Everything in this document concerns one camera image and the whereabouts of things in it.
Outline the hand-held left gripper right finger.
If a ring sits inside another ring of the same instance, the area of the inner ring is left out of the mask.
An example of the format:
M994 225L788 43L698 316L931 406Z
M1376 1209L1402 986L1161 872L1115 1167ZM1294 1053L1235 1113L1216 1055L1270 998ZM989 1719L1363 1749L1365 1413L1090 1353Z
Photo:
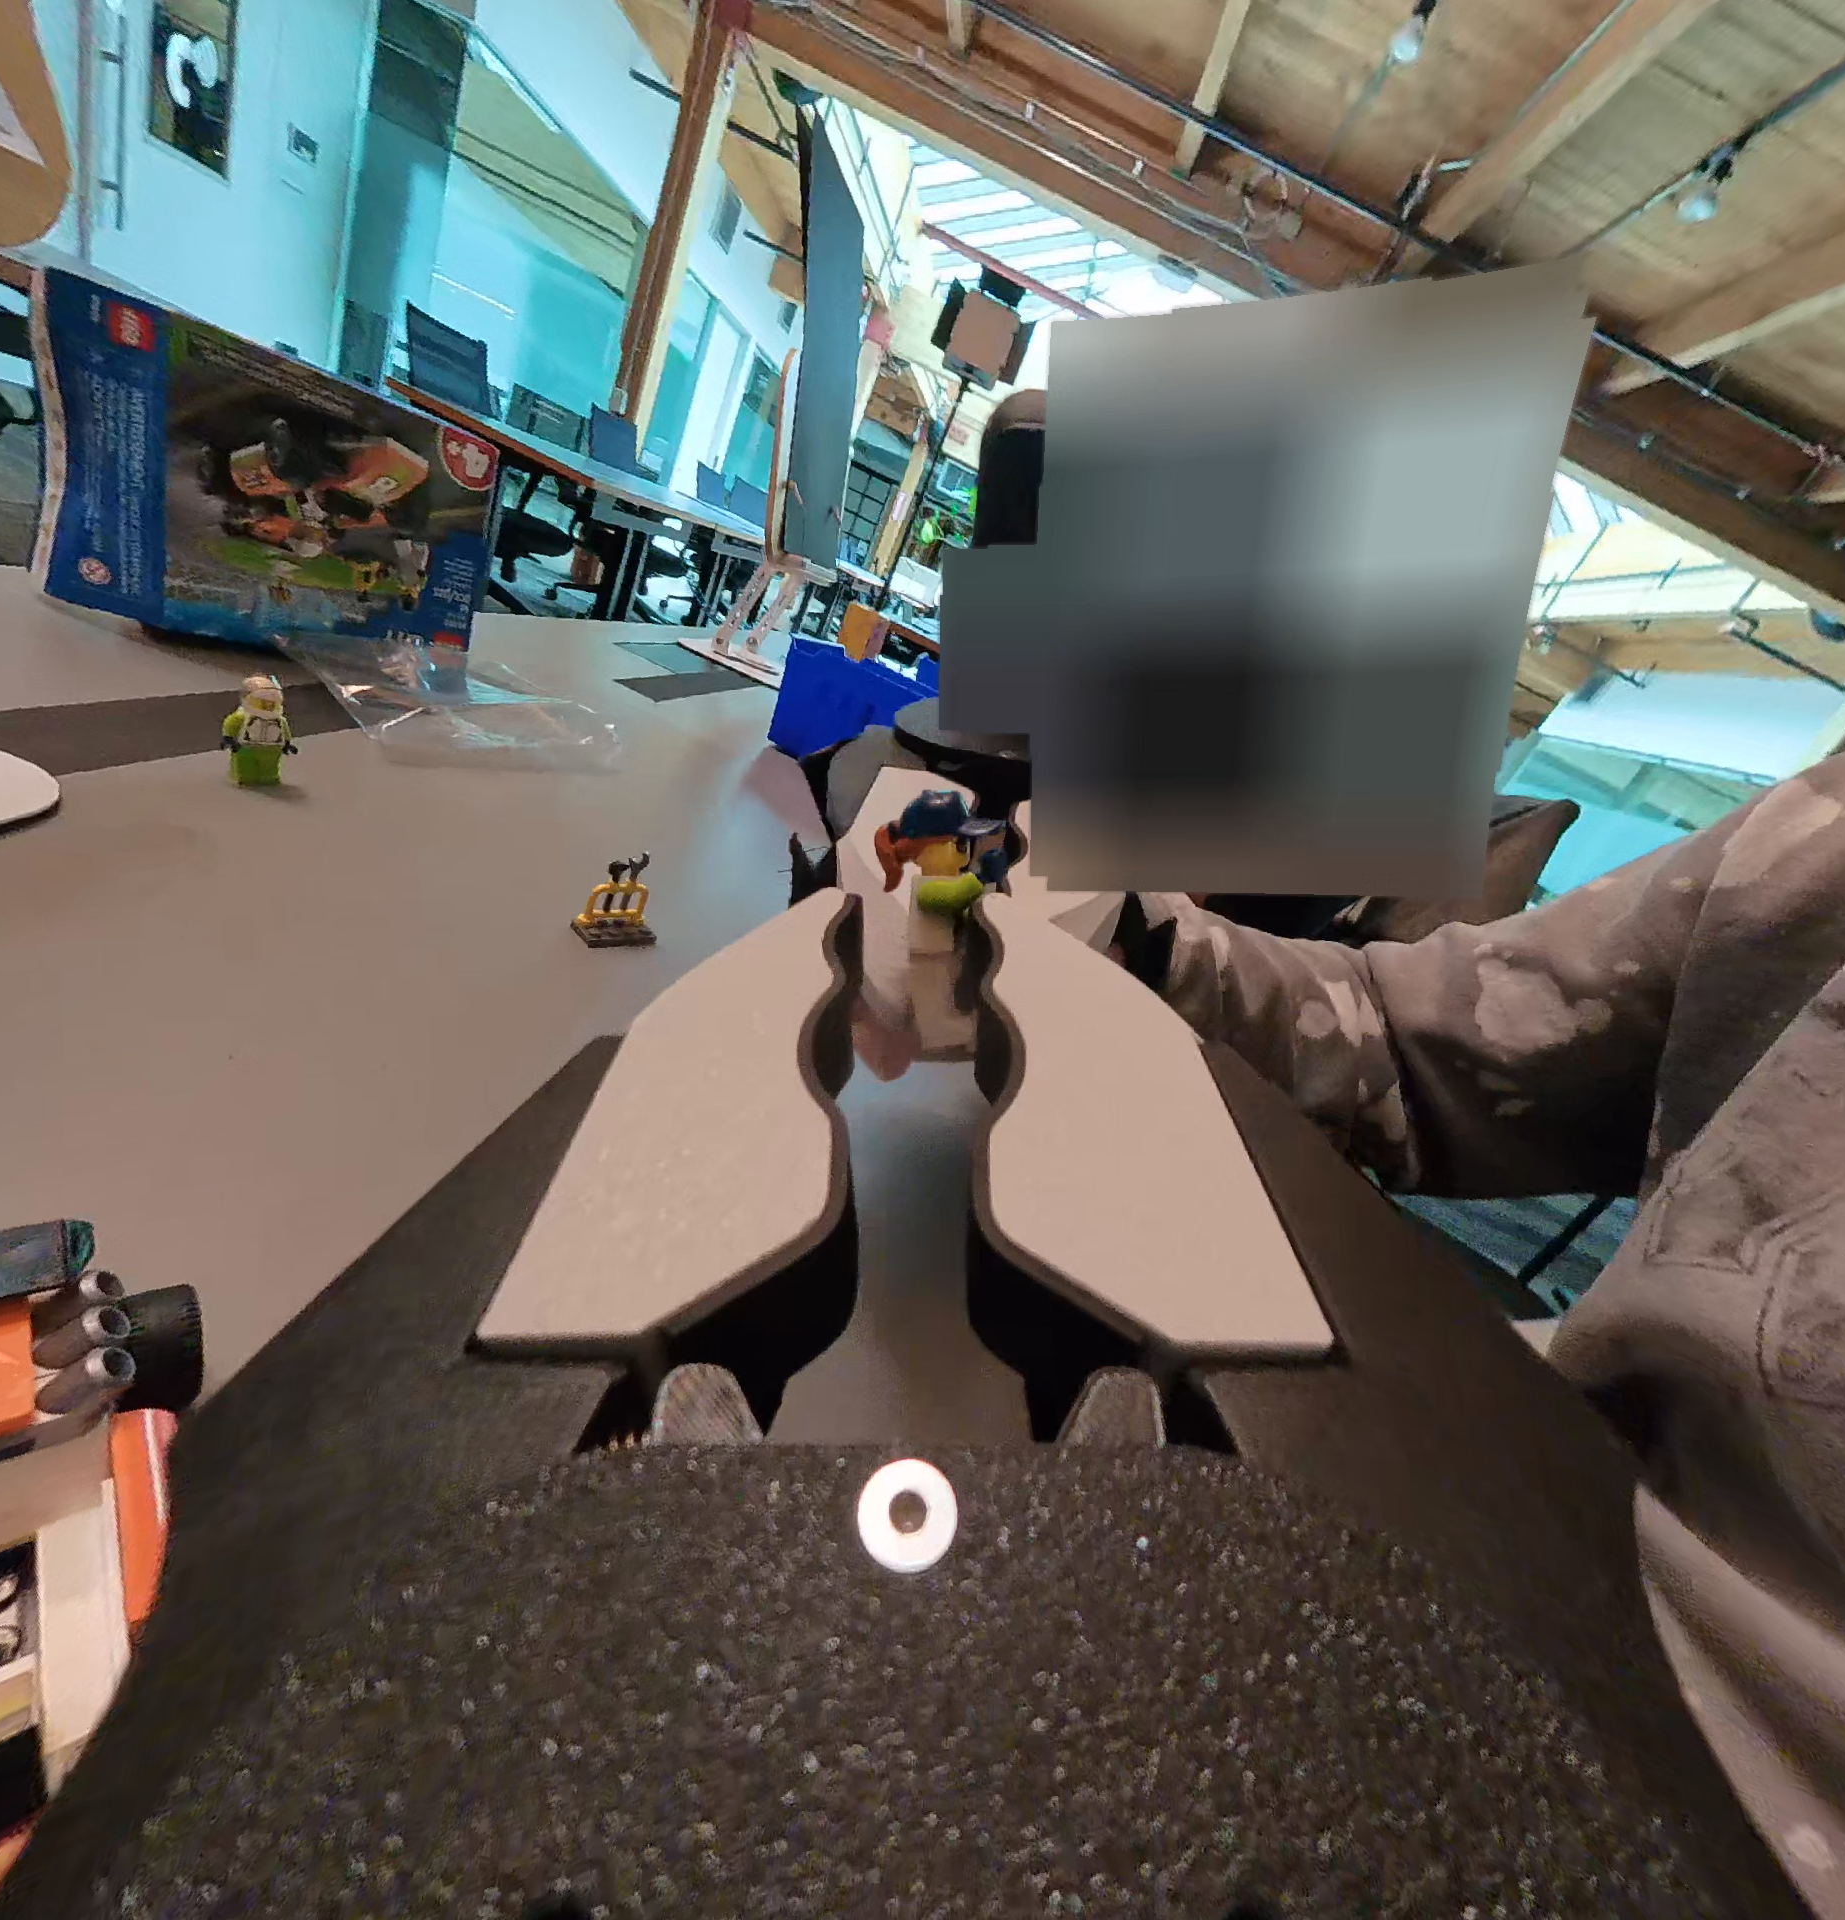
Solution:
M1036 1283L1187 1362L1334 1332L1190 1024L1025 900L974 906L974 1215Z

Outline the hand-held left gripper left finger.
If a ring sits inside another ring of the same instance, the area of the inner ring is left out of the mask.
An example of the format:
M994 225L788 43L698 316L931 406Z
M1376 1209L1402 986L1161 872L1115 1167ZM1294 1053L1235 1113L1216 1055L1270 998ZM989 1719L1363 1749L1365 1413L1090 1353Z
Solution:
M851 1193L861 900L811 893L629 1023L479 1323L496 1356L634 1356L811 1253Z

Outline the blue cap with orange hair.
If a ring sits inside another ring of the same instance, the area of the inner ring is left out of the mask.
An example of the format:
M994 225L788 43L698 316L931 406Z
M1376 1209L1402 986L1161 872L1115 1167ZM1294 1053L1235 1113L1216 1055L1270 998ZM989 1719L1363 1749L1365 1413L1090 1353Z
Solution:
M912 796L886 827L898 849L931 843L983 843L1001 834L1004 822L979 816L957 788L936 787Z

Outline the orange lego race car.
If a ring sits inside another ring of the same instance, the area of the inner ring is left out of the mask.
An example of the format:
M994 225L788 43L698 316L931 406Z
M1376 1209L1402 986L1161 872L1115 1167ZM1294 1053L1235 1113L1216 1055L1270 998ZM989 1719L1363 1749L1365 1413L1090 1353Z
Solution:
M95 1230L0 1230L0 1839L117 1693L158 1597L167 1452L204 1382L192 1288L132 1292Z

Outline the person's right forearm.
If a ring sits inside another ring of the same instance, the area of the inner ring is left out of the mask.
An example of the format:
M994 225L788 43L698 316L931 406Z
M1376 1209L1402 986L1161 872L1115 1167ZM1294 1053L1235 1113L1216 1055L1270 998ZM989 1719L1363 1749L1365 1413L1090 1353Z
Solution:
M1392 1189L1645 1196L1845 960L1845 757L1534 910L1345 947L1127 895L1115 955Z

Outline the green lego minifigure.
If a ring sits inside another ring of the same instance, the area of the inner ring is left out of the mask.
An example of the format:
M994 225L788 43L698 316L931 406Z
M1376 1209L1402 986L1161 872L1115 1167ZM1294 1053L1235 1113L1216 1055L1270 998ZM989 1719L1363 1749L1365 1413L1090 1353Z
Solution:
M276 788L285 759L297 753L285 716L285 694L275 676L249 676L237 708L221 722L221 747L230 755L236 787Z

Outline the blue lego set box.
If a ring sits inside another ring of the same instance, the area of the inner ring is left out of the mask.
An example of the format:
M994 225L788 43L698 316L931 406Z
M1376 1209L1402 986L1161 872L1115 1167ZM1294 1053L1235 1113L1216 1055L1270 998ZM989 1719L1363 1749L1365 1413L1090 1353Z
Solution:
M469 648L494 443L67 270L30 283L30 355L44 598L241 648Z

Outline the blue plastic bin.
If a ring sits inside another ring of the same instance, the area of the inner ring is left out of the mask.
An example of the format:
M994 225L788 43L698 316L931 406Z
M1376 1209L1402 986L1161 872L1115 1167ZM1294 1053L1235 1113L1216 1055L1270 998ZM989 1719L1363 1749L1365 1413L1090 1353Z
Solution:
M910 667L885 658L853 661L833 641L795 637L764 737L802 760L869 726L889 728L904 708L935 694L936 663L928 655Z

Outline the studio light panel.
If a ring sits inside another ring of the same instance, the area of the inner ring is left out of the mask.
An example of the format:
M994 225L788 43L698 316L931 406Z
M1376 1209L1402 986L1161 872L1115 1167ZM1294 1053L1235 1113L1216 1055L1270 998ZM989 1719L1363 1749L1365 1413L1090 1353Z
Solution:
M988 267L972 286L952 283L930 333L943 369L982 390L1015 383L1033 335L1022 298L1020 283Z

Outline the white display stand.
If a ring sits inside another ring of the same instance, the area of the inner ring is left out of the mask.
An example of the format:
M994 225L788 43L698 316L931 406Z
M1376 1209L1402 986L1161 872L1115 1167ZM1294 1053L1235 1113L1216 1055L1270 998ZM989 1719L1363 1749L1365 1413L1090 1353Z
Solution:
M714 635L688 641L688 651L711 664L724 664L748 681L778 687L784 668L764 658L764 637L792 608L806 580L806 561L764 551Z

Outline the tall black panel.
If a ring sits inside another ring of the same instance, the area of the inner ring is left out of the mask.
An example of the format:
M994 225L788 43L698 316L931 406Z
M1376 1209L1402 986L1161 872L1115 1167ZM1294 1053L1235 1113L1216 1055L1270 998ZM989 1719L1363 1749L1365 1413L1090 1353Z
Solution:
M806 295L792 379L782 551L815 568L833 568L855 435L863 227L841 163L811 109L797 113L797 166Z

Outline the clear plastic bag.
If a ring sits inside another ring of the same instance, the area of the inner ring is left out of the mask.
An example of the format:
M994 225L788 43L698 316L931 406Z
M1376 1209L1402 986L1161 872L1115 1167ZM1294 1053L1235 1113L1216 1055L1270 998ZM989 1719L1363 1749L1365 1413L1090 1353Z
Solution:
M620 728L593 708L457 646L292 635L281 651L399 766L593 775L622 760Z

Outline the long wooden office desk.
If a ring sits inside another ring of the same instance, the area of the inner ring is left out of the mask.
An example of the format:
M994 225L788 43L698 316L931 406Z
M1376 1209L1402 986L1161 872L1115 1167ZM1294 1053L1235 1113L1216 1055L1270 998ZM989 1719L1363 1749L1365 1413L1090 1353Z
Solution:
M709 535L711 575L709 586L700 592L709 611L718 607L719 586L732 564L758 566L764 559L761 529L741 517L669 491L622 467L596 462L574 447L529 435L507 420L430 395L404 378L386 378L381 390L434 420L445 420L496 445L506 465L574 488L583 526L615 526L624 532L624 557L615 570L615 586L608 593L599 587L592 590L596 596L593 617L628 620L634 613L634 601L643 590L660 529L679 529L682 541L688 541L690 532Z

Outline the wooden pillar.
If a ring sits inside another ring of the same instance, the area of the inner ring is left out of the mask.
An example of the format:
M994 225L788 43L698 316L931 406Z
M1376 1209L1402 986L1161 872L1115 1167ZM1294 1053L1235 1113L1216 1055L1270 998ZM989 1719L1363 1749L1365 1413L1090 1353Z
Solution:
M0 2L0 249L40 240L71 197L71 141L30 2Z

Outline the framed wall picture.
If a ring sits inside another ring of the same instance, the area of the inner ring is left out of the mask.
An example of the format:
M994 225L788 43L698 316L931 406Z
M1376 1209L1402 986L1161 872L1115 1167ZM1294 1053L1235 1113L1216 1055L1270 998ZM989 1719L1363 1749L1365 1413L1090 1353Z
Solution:
M146 132L214 181L230 177L237 2L148 4Z

